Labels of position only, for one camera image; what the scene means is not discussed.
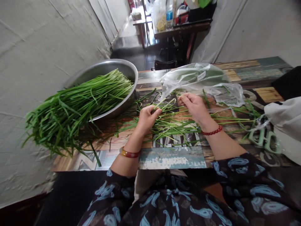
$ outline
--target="metal bowl rim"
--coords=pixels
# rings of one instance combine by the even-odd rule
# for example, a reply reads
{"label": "metal bowl rim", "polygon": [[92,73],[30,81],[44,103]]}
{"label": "metal bowl rim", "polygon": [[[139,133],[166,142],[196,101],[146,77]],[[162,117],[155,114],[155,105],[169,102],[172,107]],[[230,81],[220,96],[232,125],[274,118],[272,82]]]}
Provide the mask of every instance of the metal bowl rim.
{"label": "metal bowl rim", "polygon": [[92,64],[88,67],[85,67],[84,69],[80,70],[79,72],[77,72],[75,75],[71,76],[65,83],[64,83],[64,86],[62,87],[62,90],[66,87],[67,84],[70,84],[72,82],[74,82],[76,79],[78,79],[83,73],[85,73],[86,71],[94,68],[95,66],[98,66],[98,65],[101,65],[101,64],[110,64],[112,62],[116,62],[116,63],[122,63],[122,64],[125,64],[127,66],[129,66],[135,73],[135,82],[134,82],[134,85],[133,85],[133,88],[132,90],[130,91],[130,93],[126,96],[126,98],[121,101],[116,107],[114,107],[113,109],[101,114],[101,115],[98,115],[96,117],[94,117],[92,119],[92,121],[94,120],[97,120],[97,119],[100,119],[100,118],[103,118],[104,116],[112,113],[113,111],[115,111],[116,109],[118,109],[121,105],[123,105],[129,98],[130,96],[133,94],[133,92],[135,91],[136,89],[136,86],[137,86],[137,83],[138,83],[138,70],[137,68],[135,67],[135,65],[133,65],[131,62],[127,61],[127,60],[123,60],[123,59],[107,59],[107,60],[102,60],[102,61],[98,61],[97,63],[95,64]]}

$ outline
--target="wooden table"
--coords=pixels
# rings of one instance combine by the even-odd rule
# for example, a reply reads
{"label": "wooden table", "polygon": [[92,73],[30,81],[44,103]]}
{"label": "wooden table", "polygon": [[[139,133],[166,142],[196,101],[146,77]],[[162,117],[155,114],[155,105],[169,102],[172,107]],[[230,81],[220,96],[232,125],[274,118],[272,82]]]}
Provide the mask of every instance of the wooden table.
{"label": "wooden table", "polygon": [[145,27],[144,27],[144,25],[146,24],[146,27],[147,27],[148,23],[151,23],[151,22],[152,22],[151,17],[146,17],[145,19],[143,18],[141,20],[136,20],[133,22],[133,26],[138,27],[140,40],[141,40],[143,49],[145,49],[145,43],[144,43]]}
{"label": "wooden table", "polygon": [[[164,31],[157,31],[155,28],[154,24],[154,37],[155,39],[164,39],[164,38],[171,38],[174,36],[179,36],[179,35],[189,35],[187,37],[188,40],[188,45],[187,45],[187,50],[185,49],[185,56],[183,56],[183,59],[185,59],[185,64],[190,62],[190,58],[192,55],[194,43],[197,37],[197,33],[201,31],[208,30],[210,28],[210,23],[209,22],[204,22],[204,23],[199,23],[199,24],[193,24],[193,25],[187,25],[187,26],[182,26],[182,27],[176,27],[176,28],[171,28],[171,29],[166,29]],[[168,56],[170,55],[169,51],[172,46],[172,41],[171,39],[168,39],[168,46],[167,46],[167,51],[168,51]]]}
{"label": "wooden table", "polygon": [[175,35],[183,35],[183,34],[190,34],[190,33],[198,33],[201,31],[208,30],[210,27],[209,22],[187,25],[183,27],[171,28],[164,31],[157,31],[154,29],[154,37],[155,39],[163,39],[168,37],[173,37]]}
{"label": "wooden table", "polygon": [[[217,63],[215,65],[226,72],[230,81],[241,84],[244,88],[245,96],[259,109],[263,109],[264,105],[268,103],[283,101],[278,92],[271,87],[271,82],[292,69],[290,65],[279,57]],[[139,80],[136,88],[138,95],[142,96],[155,87],[160,90],[159,79],[167,71],[169,70],[139,72]],[[225,131],[233,131],[238,128],[238,125],[224,126]],[[118,155],[119,149],[126,144],[131,133],[132,131],[121,132],[118,138],[113,137],[110,152],[108,151],[108,144],[93,143],[96,150],[101,150],[98,154],[102,167],[97,166],[93,153],[88,152],[88,158],[79,153],[76,153],[72,159],[70,157],[58,156],[54,162],[52,171],[107,170]],[[202,138],[203,135],[195,134],[191,138],[196,139],[196,136]],[[233,133],[230,136],[249,153],[269,166],[296,165],[282,154],[270,154],[262,148],[255,147],[248,139],[242,142],[243,134]],[[175,148],[176,151],[160,147],[158,144],[153,144],[152,142],[143,144],[142,148],[139,162],[140,169],[209,168],[211,167],[210,163],[214,161],[213,153],[207,141],[201,142],[200,146],[192,146],[191,149],[183,145],[182,147]]]}

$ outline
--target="stainless steel bowl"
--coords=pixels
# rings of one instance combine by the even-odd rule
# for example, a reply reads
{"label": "stainless steel bowl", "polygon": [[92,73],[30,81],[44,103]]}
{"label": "stainless steel bowl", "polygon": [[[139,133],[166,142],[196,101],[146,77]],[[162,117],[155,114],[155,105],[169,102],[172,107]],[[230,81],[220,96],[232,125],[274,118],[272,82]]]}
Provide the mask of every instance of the stainless steel bowl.
{"label": "stainless steel bowl", "polygon": [[131,80],[134,83],[133,89],[120,104],[118,104],[112,110],[93,118],[93,121],[97,119],[112,119],[120,115],[131,105],[132,101],[135,98],[135,88],[138,82],[137,68],[131,62],[126,60],[104,60],[84,68],[83,70],[70,77],[64,84],[65,88],[71,88],[86,81],[89,81],[99,75],[105,75],[117,68],[121,73],[123,73],[129,80]]}

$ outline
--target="green scissors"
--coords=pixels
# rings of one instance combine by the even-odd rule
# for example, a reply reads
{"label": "green scissors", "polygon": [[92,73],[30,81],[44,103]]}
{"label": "green scissors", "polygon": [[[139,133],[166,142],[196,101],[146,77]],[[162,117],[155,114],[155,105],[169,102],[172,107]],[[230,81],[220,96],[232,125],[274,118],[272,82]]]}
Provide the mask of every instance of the green scissors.
{"label": "green scissors", "polygon": [[[282,146],[276,136],[276,134],[271,130],[271,126],[268,124],[264,128],[259,129],[259,139],[257,137],[254,137],[254,132],[256,130],[251,131],[249,135],[249,140],[261,147],[264,148],[266,151],[273,153],[273,154],[281,154]],[[276,150],[273,151],[271,149],[271,139],[274,138]]]}

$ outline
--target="person's left hand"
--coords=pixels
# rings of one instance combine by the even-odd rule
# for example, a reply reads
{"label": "person's left hand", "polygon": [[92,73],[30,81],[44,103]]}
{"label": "person's left hand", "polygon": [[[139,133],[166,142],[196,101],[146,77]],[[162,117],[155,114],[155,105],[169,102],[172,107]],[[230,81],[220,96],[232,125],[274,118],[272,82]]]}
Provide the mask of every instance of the person's left hand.
{"label": "person's left hand", "polygon": [[153,127],[157,117],[162,113],[160,108],[157,108],[156,111],[152,113],[154,105],[147,106],[142,108],[139,115],[139,121],[136,129],[143,133],[144,135]]}

